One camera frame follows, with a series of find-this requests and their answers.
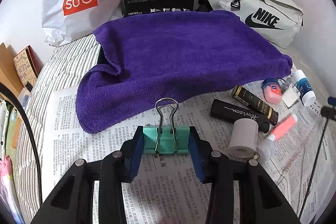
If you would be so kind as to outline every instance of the newspaper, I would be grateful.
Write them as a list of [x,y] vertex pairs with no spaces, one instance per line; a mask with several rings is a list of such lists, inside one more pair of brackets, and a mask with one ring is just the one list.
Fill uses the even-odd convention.
[[[244,87],[263,98],[260,86],[261,82],[258,81]],[[75,86],[53,92],[49,99],[42,148],[44,199],[76,159],[83,158],[87,162],[101,160],[120,149],[125,140],[131,139],[138,125],[158,125],[160,116],[155,109],[150,109],[101,133],[85,133],[75,112],[76,93]],[[215,98],[243,106],[231,97],[231,91],[203,94],[180,103],[174,121],[177,125],[195,126],[201,139],[207,140],[214,150],[228,155],[226,148],[231,138],[232,124],[209,115]],[[263,167],[299,214],[324,121],[319,114],[318,102],[309,108],[301,102],[290,109],[283,103],[273,107],[279,112],[279,120],[294,112],[298,122],[287,135],[275,142],[277,151]],[[169,125],[170,110],[164,108],[163,112],[164,125]],[[266,136],[259,132],[260,140]],[[325,199],[334,177],[334,157],[333,142],[327,130],[310,195],[301,217],[303,224],[312,220]],[[99,182],[96,182],[94,223],[98,223],[98,186]],[[205,222],[211,185],[199,183],[190,155],[143,154],[138,176],[131,184],[123,183],[122,189],[128,224]],[[239,223],[238,183],[235,183],[234,189],[234,223]]]

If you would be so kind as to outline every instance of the blue bottle cap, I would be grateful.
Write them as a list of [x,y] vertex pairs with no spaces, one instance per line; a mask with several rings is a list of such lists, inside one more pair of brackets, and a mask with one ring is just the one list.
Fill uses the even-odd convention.
[[262,83],[262,88],[264,88],[267,85],[277,85],[280,87],[278,79],[276,78],[266,78]]

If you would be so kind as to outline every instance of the nike logo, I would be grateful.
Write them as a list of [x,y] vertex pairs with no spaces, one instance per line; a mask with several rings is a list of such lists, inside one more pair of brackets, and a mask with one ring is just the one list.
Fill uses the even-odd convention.
[[[253,18],[256,18],[258,21],[263,22],[265,24],[254,22],[252,20],[252,16]],[[266,10],[259,8],[254,15],[251,14],[245,19],[245,24],[251,28],[283,30],[274,26],[275,24],[277,24],[279,20],[280,18],[272,15],[270,12],[267,12]]]

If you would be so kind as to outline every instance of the blue label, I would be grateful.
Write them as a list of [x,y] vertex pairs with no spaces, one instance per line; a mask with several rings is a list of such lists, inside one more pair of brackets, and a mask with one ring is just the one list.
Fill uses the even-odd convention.
[[313,90],[310,83],[309,83],[309,80],[307,78],[302,78],[300,79],[297,84],[296,84],[296,87],[297,89],[299,90],[300,92],[300,98],[302,99],[302,97],[308,92],[308,91],[311,91]]

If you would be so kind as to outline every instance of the black cable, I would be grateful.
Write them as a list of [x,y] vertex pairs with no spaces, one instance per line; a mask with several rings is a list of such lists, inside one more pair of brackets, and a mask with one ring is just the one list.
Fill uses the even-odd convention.
[[314,164],[313,164],[313,169],[312,169],[312,171],[311,171],[311,175],[310,175],[310,179],[309,179],[308,187],[307,187],[306,194],[305,194],[305,196],[304,196],[303,204],[302,204],[302,207],[301,207],[301,211],[300,211],[300,214],[299,214],[299,219],[301,219],[301,216],[302,216],[302,213],[303,213],[303,209],[305,208],[305,204],[306,204],[306,201],[307,201],[307,198],[308,198],[308,195],[309,195],[309,189],[310,189],[310,187],[311,187],[311,183],[312,183],[312,181],[313,181],[313,176],[314,176],[314,173],[315,173],[315,169],[316,169],[316,165],[317,165],[317,160],[319,159],[319,153],[320,153],[320,150],[321,150],[321,146],[322,146],[322,142],[323,142],[324,134],[325,134],[325,132],[326,132],[327,125],[328,125],[328,122],[329,122],[329,118],[332,117],[332,116],[334,115],[334,111],[335,111],[335,108],[333,107],[333,110],[330,112],[330,115],[327,117],[327,120],[326,120],[326,122],[325,122],[323,131],[322,131],[322,135],[321,135],[320,143],[319,143],[319,146],[318,146],[318,148],[317,148],[317,153],[316,153],[315,160],[314,160]]
[[37,148],[36,148],[36,143],[33,135],[32,128],[30,127],[29,120],[27,118],[27,115],[25,113],[25,110],[23,109],[22,105],[20,104],[19,100],[15,97],[15,95],[3,84],[0,82],[0,93],[2,93],[4,96],[8,98],[9,101],[16,107],[16,109],[19,111],[22,120],[24,121],[30,143],[33,149],[34,157],[35,157],[35,162],[36,162],[36,170],[37,170],[37,184],[39,188],[39,203],[40,206],[42,205],[42,179],[41,179],[41,165],[40,165],[40,160],[39,160],[39,155],[37,153]]

